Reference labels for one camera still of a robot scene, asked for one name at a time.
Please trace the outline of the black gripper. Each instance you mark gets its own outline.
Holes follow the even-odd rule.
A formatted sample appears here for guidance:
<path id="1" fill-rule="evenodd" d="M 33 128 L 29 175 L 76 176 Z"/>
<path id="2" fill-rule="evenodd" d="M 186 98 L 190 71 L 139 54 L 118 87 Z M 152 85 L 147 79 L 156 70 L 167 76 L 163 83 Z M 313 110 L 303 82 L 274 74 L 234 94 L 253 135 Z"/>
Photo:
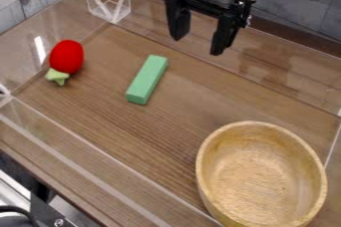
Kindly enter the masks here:
<path id="1" fill-rule="evenodd" d="M 233 44 L 239 27 L 247 27 L 250 24 L 250 10 L 255 0 L 186 0 L 200 13 L 210 16 L 218 16 L 217 30 L 213 34 L 210 53 L 219 56 L 225 49 Z M 175 41 L 180 40 L 190 29 L 190 10 L 182 0 L 166 0 L 167 20 L 170 35 Z"/>

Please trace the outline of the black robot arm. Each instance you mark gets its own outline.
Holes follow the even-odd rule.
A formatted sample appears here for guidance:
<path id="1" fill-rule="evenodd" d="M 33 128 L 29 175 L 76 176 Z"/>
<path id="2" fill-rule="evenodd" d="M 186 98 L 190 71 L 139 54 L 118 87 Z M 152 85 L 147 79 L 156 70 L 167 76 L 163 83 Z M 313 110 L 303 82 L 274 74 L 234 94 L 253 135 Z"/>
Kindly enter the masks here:
<path id="1" fill-rule="evenodd" d="M 238 30 L 250 25 L 255 0 L 163 0 L 170 36 L 179 41 L 190 31 L 191 11 L 217 19 L 210 53 L 219 56 L 233 45 Z"/>

